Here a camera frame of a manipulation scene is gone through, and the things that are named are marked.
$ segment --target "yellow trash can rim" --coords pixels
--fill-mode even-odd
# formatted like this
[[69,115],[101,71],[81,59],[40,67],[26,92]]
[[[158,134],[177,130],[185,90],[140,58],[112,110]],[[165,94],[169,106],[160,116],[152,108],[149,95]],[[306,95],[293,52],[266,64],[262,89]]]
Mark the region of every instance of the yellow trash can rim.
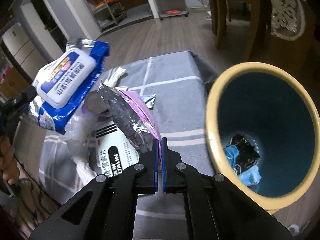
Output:
[[[286,81],[302,98],[306,104],[314,126],[315,131],[315,152],[311,163],[311,167],[305,177],[305,179],[296,187],[292,192],[286,195],[275,198],[268,198],[261,196],[247,186],[245,186],[238,176],[234,173],[233,169],[228,163],[225,156],[224,150],[221,145],[219,128],[218,128],[218,106],[220,97],[229,84],[230,81],[236,77],[251,72],[262,72],[272,74],[282,80]],[[312,181],[314,180],[316,173],[319,168],[320,162],[320,119],[319,114],[314,105],[311,97],[303,86],[294,79],[290,74],[284,70],[277,68],[275,66],[261,63],[261,62],[245,62],[234,65],[233,67],[227,69],[223,72],[215,81],[212,89],[210,90],[207,107],[206,107],[206,139],[209,149],[209,154],[211,156],[214,167],[218,173],[224,174],[232,183],[234,183],[239,189],[246,193],[252,200],[254,200],[258,205],[260,205],[265,210],[270,210],[275,212],[280,208],[289,206],[290,204],[297,201],[310,187]]]

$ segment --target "gray table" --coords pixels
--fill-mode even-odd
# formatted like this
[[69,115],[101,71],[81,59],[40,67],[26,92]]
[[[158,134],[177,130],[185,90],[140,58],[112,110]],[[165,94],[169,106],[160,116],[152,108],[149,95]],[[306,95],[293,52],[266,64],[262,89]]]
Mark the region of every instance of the gray table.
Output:
[[[203,65],[201,70],[206,73],[201,75],[198,68],[201,64],[196,60],[198,63],[191,52],[183,51],[133,62],[123,66],[127,74],[119,85],[144,95],[156,94],[152,114],[161,136],[168,138],[169,148],[179,152],[182,161],[200,173],[212,175],[204,134],[203,76],[210,79],[214,75]],[[105,80],[107,75],[101,75],[100,80]],[[89,146],[91,167],[100,173],[94,138]],[[63,136],[52,131],[47,131],[44,141],[39,180],[60,203],[65,203],[83,187]],[[159,182],[158,193],[138,198],[133,239],[188,239],[182,195],[165,195],[161,177]]]

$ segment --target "person's hand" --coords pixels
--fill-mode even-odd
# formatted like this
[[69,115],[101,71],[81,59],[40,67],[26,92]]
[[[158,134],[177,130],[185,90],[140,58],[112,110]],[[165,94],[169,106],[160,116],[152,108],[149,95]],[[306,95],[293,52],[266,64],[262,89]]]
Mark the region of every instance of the person's hand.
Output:
[[10,184],[15,184],[19,180],[20,171],[17,167],[17,161],[13,157],[13,148],[10,145],[9,138],[0,137],[0,169],[3,171],[3,178]]

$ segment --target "metal shelf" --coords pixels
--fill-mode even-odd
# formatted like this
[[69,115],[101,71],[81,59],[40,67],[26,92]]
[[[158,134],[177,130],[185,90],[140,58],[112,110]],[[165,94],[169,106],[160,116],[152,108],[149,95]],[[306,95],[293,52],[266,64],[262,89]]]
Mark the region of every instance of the metal shelf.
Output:
[[125,18],[125,14],[121,14],[120,16],[118,16],[116,18],[116,21],[99,21],[99,25],[101,26],[102,29],[105,29],[107,27],[109,27],[110,25],[113,25],[113,24],[117,24],[118,21],[120,21],[122,18]]
[[188,11],[181,11],[179,13],[162,13],[160,14],[160,17],[165,18],[165,17],[175,16],[175,15],[184,15],[184,14],[188,14]]
[[[119,2],[120,2],[120,1],[116,1],[116,2],[113,2],[113,3],[108,3],[108,6],[110,7],[110,6],[112,6],[112,5],[116,4],[116,3],[119,3]],[[107,9],[108,6],[107,6],[106,4],[99,6],[99,8],[96,8],[96,9],[93,11],[93,14],[96,14],[96,13],[98,13],[98,12],[103,11],[104,9]]]
[[[104,1],[104,4],[99,6],[98,8],[92,8],[92,5],[93,4],[89,4],[89,2],[87,0],[84,0],[84,2],[86,3],[86,6],[87,8],[89,9],[93,19],[95,20],[95,22],[97,23],[98,27],[100,28],[100,30],[102,31],[103,29],[107,28],[108,26],[112,25],[112,24],[118,24],[119,20],[121,20],[122,18],[125,18],[126,17],[126,13],[124,11],[124,8],[123,6],[121,5],[120,1],[119,0],[116,0],[115,2],[113,3],[107,3],[107,0],[103,0]],[[117,8],[122,11],[121,15],[118,16],[118,17],[115,17],[114,16],[114,11],[113,9],[116,9],[116,8],[110,8],[111,6],[115,5],[117,6]],[[104,20],[104,21],[101,21],[101,20],[98,20],[96,18],[96,14],[107,9],[108,10],[108,13],[106,15],[107,16],[111,16],[112,20]]]

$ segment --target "trash pile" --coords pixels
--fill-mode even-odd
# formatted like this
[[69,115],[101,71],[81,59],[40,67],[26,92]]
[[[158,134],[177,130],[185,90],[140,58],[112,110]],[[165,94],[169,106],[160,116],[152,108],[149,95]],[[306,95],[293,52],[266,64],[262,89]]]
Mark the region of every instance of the trash pile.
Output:
[[236,134],[224,152],[231,168],[243,184],[253,186],[260,182],[261,176],[257,165],[260,155],[243,135]]

